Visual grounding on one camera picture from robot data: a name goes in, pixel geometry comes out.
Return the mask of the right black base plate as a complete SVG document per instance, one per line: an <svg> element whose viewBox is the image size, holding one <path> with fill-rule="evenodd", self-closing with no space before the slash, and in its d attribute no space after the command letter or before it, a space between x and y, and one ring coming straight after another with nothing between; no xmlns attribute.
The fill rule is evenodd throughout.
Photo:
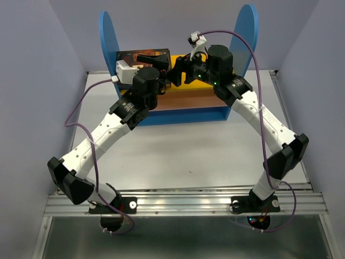
<svg viewBox="0 0 345 259"><path fill-rule="evenodd" d="M269 213L281 211L278 197L271 195L262 201L251 196L233 196L228 210L233 215L248 214L247 221L254 230L268 230L271 224Z"/></svg>

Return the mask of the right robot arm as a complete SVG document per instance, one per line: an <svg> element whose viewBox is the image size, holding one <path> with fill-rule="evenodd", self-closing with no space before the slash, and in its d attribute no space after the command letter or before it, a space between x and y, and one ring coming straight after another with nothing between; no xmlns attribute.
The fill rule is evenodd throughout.
<svg viewBox="0 0 345 259"><path fill-rule="evenodd" d="M285 175L301 161L309 138L286 128L262 104L252 85L233 72L232 65L233 55L229 49L223 45L212 45L206 60L192 54L177 57L167 77L175 86L195 80L211 85L215 95L261 136L263 150L269 149L272 154L264 156L264 172L248 197L250 208L261 210Z"/></svg>

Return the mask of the blue wooden bookshelf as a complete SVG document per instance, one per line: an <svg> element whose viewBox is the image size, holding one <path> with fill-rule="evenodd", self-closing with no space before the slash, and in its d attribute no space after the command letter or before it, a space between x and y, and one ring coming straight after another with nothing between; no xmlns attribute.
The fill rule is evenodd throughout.
<svg viewBox="0 0 345 259"><path fill-rule="evenodd" d="M241 35L254 50L258 38L258 14L253 4L245 4L237 17L235 33ZM107 11L99 16L99 34L102 53L111 76L115 75L118 40ZM149 113L140 126L185 124L192 122L222 121L230 114L228 108L213 93L211 86L200 81L189 85L168 84L168 91L158 98L158 106Z"/></svg>

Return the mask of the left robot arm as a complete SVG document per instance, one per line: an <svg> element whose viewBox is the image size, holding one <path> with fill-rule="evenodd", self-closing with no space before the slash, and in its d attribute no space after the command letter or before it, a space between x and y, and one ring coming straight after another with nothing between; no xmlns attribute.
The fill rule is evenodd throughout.
<svg viewBox="0 0 345 259"><path fill-rule="evenodd" d="M55 185L79 205L90 202L102 206L109 213L135 214L137 198L122 198L110 184L101 184L97 160L120 138L132 131L157 107L157 99L166 91L166 74L170 61L168 54L146 56L138 54L142 68L129 66L124 60L115 64L115 75L107 82L128 84L130 88L110 107L93 131L80 123L65 121L65 127L80 127L86 138L61 158L52 157L48 169Z"/></svg>

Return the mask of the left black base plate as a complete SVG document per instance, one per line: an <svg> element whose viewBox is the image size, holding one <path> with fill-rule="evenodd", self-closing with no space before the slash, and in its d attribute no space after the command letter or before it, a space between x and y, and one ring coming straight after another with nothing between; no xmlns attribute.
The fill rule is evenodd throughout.
<svg viewBox="0 0 345 259"><path fill-rule="evenodd" d="M88 213L101 216L100 226L104 233L119 235L132 231L135 226L132 215L137 212L137 197L123 196L116 198L111 202L111 206L126 214L126 216L115 212L107 205L101 205L96 202L89 203Z"/></svg>

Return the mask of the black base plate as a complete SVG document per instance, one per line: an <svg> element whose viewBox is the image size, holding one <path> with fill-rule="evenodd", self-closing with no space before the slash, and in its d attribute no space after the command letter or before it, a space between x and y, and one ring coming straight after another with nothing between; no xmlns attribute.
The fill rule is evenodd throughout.
<svg viewBox="0 0 345 259"><path fill-rule="evenodd" d="M233 215L248 214L247 221L254 230L268 230L271 224L269 213L281 211L278 197L271 195L262 201L251 196L233 196L228 210Z"/></svg>
<svg viewBox="0 0 345 259"><path fill-rule="evenodd" d="M116 198L111 202L111 206L126 214L126 216L115 212L107 205L101 205L96 202L89 203L88 213L101 216L100 226L104 233L119 235L132 231L135 226L132 215L137 212L137 197L123 196Z"/></svg>

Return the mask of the brown Edmund Burke book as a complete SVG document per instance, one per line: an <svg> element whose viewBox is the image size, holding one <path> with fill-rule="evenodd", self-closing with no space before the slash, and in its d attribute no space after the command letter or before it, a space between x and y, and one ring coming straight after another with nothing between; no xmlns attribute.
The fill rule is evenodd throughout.
<svg viewBox="0 0 345 259"><path fill-rule="evenodd" d="M144 50L128 50L118 51L116 54L116 60L124 60L129 66L135 68L150 67L152 64L138 62L137 55L142 54L144 56L159 56L166 54L169 62L168 69L171 69L171 56L169 49L144 49Z"/></svg>

